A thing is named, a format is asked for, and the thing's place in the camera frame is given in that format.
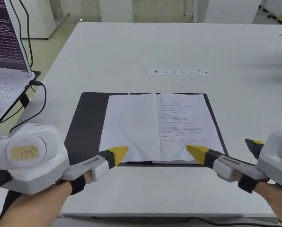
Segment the power strip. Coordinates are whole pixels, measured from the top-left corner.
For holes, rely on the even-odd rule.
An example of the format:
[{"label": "power strip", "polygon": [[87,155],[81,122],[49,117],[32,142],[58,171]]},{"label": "power strip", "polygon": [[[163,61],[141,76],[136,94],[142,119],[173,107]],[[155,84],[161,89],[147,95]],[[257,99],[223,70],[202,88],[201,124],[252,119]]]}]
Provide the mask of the power strip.
[{"label": "power strip", "polygon": [[211,76],[209,69],[150,69],[148,76],[185,77],[185,76]]}]

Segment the laptop keyboard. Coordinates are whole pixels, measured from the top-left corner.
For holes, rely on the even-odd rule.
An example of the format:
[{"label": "laptop keyboard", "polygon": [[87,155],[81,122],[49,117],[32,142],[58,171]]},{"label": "laptop keyboard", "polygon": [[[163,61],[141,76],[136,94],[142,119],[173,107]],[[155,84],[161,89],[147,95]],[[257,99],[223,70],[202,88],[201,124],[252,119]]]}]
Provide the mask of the laptop keyboard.
[{"label": "laptop keyboard", "polygon": [[14,97],[14,93],[22,87],[21,82],[3,81],[0,80],[0,108],[8,104],[10,98]]}]

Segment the black cable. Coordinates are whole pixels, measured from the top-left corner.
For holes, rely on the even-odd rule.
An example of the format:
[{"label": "black cable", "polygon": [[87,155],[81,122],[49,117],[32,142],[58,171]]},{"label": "black cable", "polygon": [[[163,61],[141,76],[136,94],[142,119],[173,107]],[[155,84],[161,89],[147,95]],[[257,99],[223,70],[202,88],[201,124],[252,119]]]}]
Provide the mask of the black cable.
[{"label": "black cable", "polygon": [[15,13],[15,16],[16,16],[17,21],[18,21],[18,24],[19,24],[19,38],[20,38],[20,42],[21,42],[21,44],[22,44],[22,47],[23,47],[24,53],[26,54],[26,58],[27,58],[26,49],[25,49],[25,47],[24,47],[24,45],[23,45],[23,42],[22,42],[21,22],[20,22],[20,19],[19,19],[18,14],[17,14],[17,12],[16,12],[16,10],[15,10],[15,7],[14,7],[14,5],[13,5],[13,3],[12,3],[12,0],[9,0],[9,2],[10,2],[11,7],[13,8],[13,11],[14,11],[14,13]]},{"label": "black cable", "polygon": [[202,218],[198,218],[198,217],[190,217],[188,218],[187,220],[185,220],[184,222],[182,223],[186,223],[192,219],[196,219],[196,220],[199,220],[199,221],[203,221],[203,222],[206,222],[210,225],[213,225],[213,226],[257,226],[257,227],[281,227],[279,225],[264,225],[264,224],[256,224],[256,223],[215,223],[215,222],[212,222],[212,221],[208,221],[208,220],[205,220],[205,219],[202,219]]},{"label": "black cable", "polygon": [[10,117],[8,117],[7,119],[5,119],[5,120],[3,120],[3,121],[1,121],[0,122],[0,124],[2,124],[2,123],[4,123],[4,122],[6,122],[6,121],[8,121],[10,118],[12,118],[13,116],[15,116],[16,114],[18,114],[19,113],[19,111],[21,110],[23,108],[23,106],[22,107],[20,107],[13,115],[11,115]]},{"label": "black cable", "polygon": [[29,46],[29,51],[31,54],[31,67],[34,64],[34,57],[33,57],[33,51],[32,51],[32,44],[31,44],[31,37],[30,37],[30,19],[29,19],[29,14],[28,11],[26,9],[26,7],[24,6],[22,0],[19,0],[22,8],[24,9],[25,13],[26,13],[26,17],[27,17],[27,39],[28,39],[28,46]]},{"label": "black cable", "polygon": [[26,123],[27,121],[33,119],[34,117],[37,117],[39,114],[41,114],[41,112],[42,112],[42,111],[44,110],[44,108],[45,108],[45,105],[46,105],[46,87],[45,87],[45,85],[44,85],[43,83],[41,83],[41,82],[39,82],[39,81],[35,81],[35,80],[31,80],[31,81],[29,82],[29,84],[30,84],[30,85],[35,85],[35,86],[43,86],[43,88],[44,88],[44,104],[43,104],[41,110],[40,110],[38,113],[36,113],[35,115],[33,115],[33,116],[27,118],[26,120],[24,120],[23,122],[19,123],[18,125],[15,125],[13,128],[11,128],[10,131],[9,131],[10,133],[11,133],[15,128],[19,127],[20,125]]}]

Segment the white cabinet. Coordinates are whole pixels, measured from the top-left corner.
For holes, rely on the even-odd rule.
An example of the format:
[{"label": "white cabinet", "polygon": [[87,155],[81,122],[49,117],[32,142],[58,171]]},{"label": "white cabinet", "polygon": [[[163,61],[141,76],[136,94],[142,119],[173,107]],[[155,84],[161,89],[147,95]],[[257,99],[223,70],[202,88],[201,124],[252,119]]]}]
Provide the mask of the white cabinet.
[{"label": "white cabinet", "polygon": [[204,23],[251,24],[260,3],[261,0],[210,0]]},{"label": "white cabinet", "polygon": [[[9,0],[6,0],[6,2],[16,30],[19,32],[15,13],[10,6]],[[22,2],[30,17],[30,36],[35,39],[48,39],[69,13],[65,0],[22,0]],[[12,3],[20,19],[22,37],[27,38],[26,14],[18,0],[12,0]]]},{"label": "white cabinet", "polygon": [[102,22],[133,22],[132,0],[99,0]]}]

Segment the hand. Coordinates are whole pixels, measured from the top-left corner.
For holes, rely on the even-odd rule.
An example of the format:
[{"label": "hand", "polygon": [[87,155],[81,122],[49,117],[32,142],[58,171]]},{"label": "hand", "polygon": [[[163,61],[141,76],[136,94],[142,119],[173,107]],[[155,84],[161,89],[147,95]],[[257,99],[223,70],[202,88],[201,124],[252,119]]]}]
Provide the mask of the hand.
[{"label": "hand", "polygon": [[[234,172],[234,177],[237,180],[240,180],[242,174],[239,172]],[[282,222],[282,187],[276,184],[260,181],[256,185],[254,191],[267,201],[269,206]]]},{"label": "hand", "polygon": [[[91,173],[84,174],[86,182]],[[35,195],[20,196],[6,211],[0,227],[46,227],[59,216],[64,202],[72,192],[71,184],[53,185]]]}]

